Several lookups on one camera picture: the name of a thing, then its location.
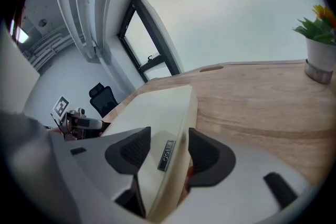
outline office chair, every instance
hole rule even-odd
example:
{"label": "office chair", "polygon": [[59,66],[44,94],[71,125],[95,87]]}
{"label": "office chair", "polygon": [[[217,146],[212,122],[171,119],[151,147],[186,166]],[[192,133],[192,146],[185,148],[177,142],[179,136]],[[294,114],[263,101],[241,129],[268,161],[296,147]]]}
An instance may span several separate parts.
{"label": "office chair", "polygon": [[90,104],[102,118],[118,105],[109,86],[104,87],[99,83],[89,91],[89,95],[91,97]]}

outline desk surface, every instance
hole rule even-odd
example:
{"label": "desk surface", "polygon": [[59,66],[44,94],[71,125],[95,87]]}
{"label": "desk surface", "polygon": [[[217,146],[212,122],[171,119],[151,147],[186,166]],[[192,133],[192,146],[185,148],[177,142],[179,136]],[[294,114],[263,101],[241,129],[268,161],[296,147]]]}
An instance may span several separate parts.
{"label": "desk surface", "polygon": [[304,64],[223,64],[154,79],[127,97],[104,120],[112,122],[139,94],[192,85],[196,128],[261,146],[321,183],[336,148],[336,78],[327,86],[304,73]]}

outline potted plant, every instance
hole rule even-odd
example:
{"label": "potted plant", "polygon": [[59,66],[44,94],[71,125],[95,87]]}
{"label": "potted plant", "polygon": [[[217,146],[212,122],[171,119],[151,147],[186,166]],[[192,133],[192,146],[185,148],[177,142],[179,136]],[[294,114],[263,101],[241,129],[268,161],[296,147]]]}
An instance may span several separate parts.
{"label": "potted plant", "polygon": [[336,17],[331,10],[321,5],[314,6],[313,11],[317,15],[314,22],[304,18],[304,21],[299,20],[303,26],[293,30],[306,37],[308,64],[332,74],[336,63]]}

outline white wall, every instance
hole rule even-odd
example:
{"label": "white wall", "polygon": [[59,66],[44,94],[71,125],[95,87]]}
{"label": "white wall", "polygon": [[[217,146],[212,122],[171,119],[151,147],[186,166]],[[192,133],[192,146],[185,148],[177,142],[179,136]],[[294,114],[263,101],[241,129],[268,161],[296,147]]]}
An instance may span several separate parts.
{"label": "white wall", "polygon": [[[57,0],[26,0],[25,15],[42,36],[64,24]],[[44,27],[38,25],[41,19],[47,19],[47,24]],[[22,24],[28,34],[30,34],[31,29],[26,27],[24,18]]]}
{"label": "white wall", "polygon": [[160,16],[184,71],[220,62],[294,60],[305,39],[292,31],[323,0],[148,0]]}
{"label": "white wall", "polygon": [[113,65],[116,69],[116,72],[118,72],[121,76],[125,76],[134,89],[137,90],[144,85],[144,81],[137,72],[116,35],[107,40],[104,50],[111,58],[111,65]]}
{"label": "white wall", "polygon": [[52,62],[37,81],[24,109],[27,116],[43,125],[56,126],[50,113],[61,95],[73,106],[84,108],[87,117],[100,119],[89,97],[89,91],[99,82],[111,87],[117,102],[127,97],[102,65],[86,62],[74,45],[55,56]]}

